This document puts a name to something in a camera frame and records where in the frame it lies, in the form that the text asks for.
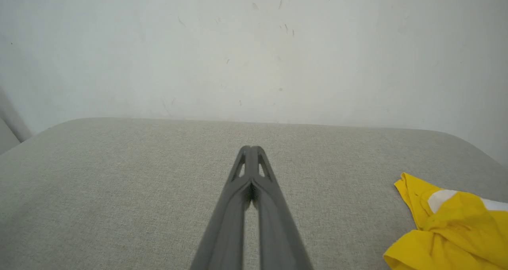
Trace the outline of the yellow cat print shirt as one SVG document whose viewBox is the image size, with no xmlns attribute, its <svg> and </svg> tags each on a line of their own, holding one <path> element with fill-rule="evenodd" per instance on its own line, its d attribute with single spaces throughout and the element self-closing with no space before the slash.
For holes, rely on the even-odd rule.
<svg viewBox="0 0 508 270">
<path fill-rule="evenodd" d="M 395 187 L 416 229 L 383 254 L 391 270 L 508 270 L 508 203 L 407 173 Z"/>
</svg>

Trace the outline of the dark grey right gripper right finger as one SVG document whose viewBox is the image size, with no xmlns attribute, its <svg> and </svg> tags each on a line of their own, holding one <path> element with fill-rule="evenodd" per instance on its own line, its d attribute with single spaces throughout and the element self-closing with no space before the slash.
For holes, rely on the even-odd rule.
<svg viewBox="0 0 508 270">
<path fill-rule="evenodd" d="M 252 201 L 259 213 L 260 270 L 314 270 L 267 154 L 253 146 Z"/>
</svg>

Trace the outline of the grey fabric cushion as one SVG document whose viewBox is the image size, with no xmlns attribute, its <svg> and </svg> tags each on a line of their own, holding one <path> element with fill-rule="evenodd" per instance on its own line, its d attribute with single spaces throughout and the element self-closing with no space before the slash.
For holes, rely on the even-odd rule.
<svg viewBox="0 0 508 270">
<path fill-rule="evenodd" d="M 239 149 L 265 150 L 315 270 L 389 270 L 403 172 L 508 203 L 508 168 L 450 134 L 89 118 L 0 155 L 0 270 L 188 270 Z"/>
</svg>

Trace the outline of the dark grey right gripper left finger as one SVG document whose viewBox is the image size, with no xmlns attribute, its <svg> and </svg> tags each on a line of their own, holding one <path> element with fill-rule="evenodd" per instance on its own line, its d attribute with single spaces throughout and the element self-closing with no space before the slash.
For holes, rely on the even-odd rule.
<svg viewBox="0 0 508 270">
<path fill-rule="evenodd" d="M 243 270 L 244 214 L 252 199 L 251 146 L 241 147 L 189 270 Z"/>
</svg>

